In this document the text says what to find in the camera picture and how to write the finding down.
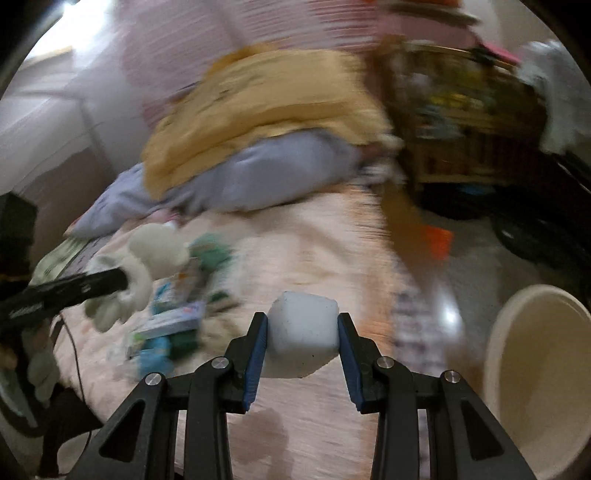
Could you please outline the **white gloved hand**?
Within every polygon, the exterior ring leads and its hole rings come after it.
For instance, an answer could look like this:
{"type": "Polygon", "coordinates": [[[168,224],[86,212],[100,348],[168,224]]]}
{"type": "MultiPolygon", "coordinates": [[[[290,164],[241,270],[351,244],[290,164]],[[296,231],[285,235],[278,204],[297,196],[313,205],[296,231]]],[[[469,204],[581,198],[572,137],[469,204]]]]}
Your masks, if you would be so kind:
{"type": "Polygon", "coordinates": [[[123,234],[95,254],[84,271],[95,274],[120,269],[128,286],[85,301],[85,315],[101,333],[117,322],[125,323],[134,313],[147,307],[153,282],[178,273],[188,260],[183,239],[169,225],[148,223],[123,234]]]}

